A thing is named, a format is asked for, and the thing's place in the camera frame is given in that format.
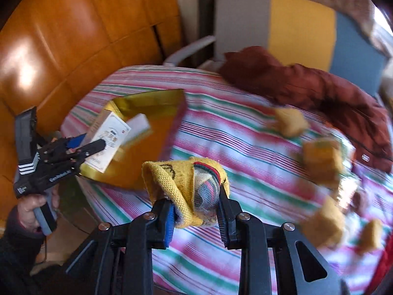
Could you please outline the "left hand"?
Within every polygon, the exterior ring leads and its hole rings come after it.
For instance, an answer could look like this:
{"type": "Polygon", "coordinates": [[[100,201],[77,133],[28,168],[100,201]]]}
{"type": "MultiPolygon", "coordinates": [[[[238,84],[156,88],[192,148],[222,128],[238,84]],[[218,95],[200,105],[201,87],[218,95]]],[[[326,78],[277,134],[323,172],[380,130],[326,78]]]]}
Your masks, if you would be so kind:
{"type": "MultiPolygon", "coordinates": [[[[49,192],[51,193],[52,207],[54,210],[57,210],[60,203],[59,185],[52,187],[49,192]]],[[[19,199],[17,204],[18,219],[22,227],[28,232],[38,231],[40,225],[35,217],[34,210],[42,207],[46,202],[46,198],[39,194],[30,194],[19,199]]]]}

